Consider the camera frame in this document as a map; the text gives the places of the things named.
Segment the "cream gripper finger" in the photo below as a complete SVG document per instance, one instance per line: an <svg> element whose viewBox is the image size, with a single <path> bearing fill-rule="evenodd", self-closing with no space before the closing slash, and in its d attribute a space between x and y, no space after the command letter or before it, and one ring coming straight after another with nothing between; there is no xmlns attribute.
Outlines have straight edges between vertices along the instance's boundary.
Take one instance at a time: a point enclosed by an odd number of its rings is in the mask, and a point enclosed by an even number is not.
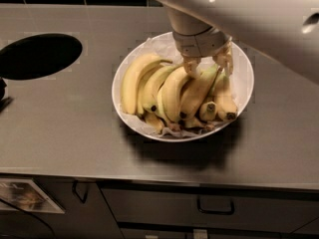
<svg viewBox="0 0 319 239"><path fill-rule="evenodd" d="M214 56L213 60L230 76L233 72L233 57L231 42L227 42Z"/></svg>
<svg viewBox="0 0 319 239"><path fill-rule="evenodd" d="M186 73L192 78L198 78L200 72L198 70L198 66L201 62L201 58L197 57L184 57L183 58L183 67Z"/></svg>

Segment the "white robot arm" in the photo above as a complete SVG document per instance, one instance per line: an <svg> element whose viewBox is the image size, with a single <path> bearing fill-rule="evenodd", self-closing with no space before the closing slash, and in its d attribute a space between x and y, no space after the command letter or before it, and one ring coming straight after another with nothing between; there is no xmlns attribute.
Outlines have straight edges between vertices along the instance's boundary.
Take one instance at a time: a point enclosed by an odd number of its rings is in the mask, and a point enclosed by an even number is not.
<svg viewBox="0 0 319 239"><path fill-rule="evenodd" d="M319 0L157 1L184 56L212 56L228 35L319 83Z"/></svg>

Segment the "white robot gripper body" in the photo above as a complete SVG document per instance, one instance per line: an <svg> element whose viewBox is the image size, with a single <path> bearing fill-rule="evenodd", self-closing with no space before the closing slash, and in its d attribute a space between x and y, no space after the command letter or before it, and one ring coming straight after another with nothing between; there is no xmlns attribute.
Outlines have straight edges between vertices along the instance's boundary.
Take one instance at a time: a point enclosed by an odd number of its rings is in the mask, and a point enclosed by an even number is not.
<svg viewBox="0 0 319 239"><path fill-rule="evenodd" d="M184 57L205 58L219 53L231 37L216 28L210 28L196 35L182 35L172 32L177 50Z"/></svg>

